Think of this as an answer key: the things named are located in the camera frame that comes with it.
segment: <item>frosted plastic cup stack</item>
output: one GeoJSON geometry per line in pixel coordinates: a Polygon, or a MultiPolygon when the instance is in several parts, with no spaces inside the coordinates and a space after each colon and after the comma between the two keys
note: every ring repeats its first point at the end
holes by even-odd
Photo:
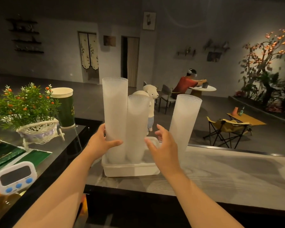
{"type": "Polygon", "coordinates": [[[128,107],[128,79],[105,77],[102,79],[106,140],[123,140],[120,146],[108,150],[111,164],[123,164],[126,156],[126,125],[128,107]]]}
{"type": "Polygon", "coordinates": [[[201,102],[200,98],[186,94],[179,94],[176,98],[169,131],[177,143],[180,162],[184,159],[201,102]]]}
{"type": "Polygon", "coordinates": [[[144,95],[128,96],[127,158],[133,164],[141,163],[145,153],[150,98],[144,95]]]}

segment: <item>green booklet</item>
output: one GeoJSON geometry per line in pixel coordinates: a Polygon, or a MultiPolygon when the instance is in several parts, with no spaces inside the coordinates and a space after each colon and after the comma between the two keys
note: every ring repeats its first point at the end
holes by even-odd
{"type": "MultiPolygon", "coordinates": [[[[0,143],[0,169],[2,169],[5,165],[15,160],[17,157],[24,154],[26,151],[17,146],[13,146],[8,143],[0,143]]],[[[26,156],[21,158],[19,162],[29,161],[32,162],[35,168],[47,157],[51,155],[50,152],[40,151],[40,150],[32,150],[26,156]]]]}

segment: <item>blue button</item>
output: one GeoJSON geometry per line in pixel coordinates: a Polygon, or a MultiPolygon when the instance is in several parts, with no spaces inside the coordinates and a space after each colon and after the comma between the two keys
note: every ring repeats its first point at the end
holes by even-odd
{"type": "Polygon", "coordinates": [[[29,177],[25,182],[26,182],[27,184],[30,184],[32,181],[33,181],[33,179],[32,179],[31,177],[29,177]]]}
{"type": "Polygon", "coordinates": [[[16,188],[19,189],[21,186],[22,186],[22,183],[18,183],[18,184],[16,185],[16,188]]]}
{"type": "Polygon", "coordinates": [[[5,190],[5,192],[10,193],[13,190],[13,188],[9,187],[5,190]]]}

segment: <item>gray wooden countertop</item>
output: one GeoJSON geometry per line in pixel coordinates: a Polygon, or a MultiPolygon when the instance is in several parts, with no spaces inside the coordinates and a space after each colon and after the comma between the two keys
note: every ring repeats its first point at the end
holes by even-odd
{"type": "MultiPolygon", "coordinates": [[[[285,210],[285,157],[188,146],[182,168],[216,202],[285,210]]],[[[162,174],[106,177],[101,160],[87,184],[175,195],[162,174]]]]}

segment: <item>green bottle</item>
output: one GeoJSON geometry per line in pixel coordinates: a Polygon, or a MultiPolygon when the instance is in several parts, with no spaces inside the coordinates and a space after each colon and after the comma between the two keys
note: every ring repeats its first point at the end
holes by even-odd
{"type": "Polygon", "coordinates": [[[242,110],[239,112],[240,116],[242,116],[242,114],[244,113],[244,109],[245,109],[245,107],[243,106],[242,110]]]}

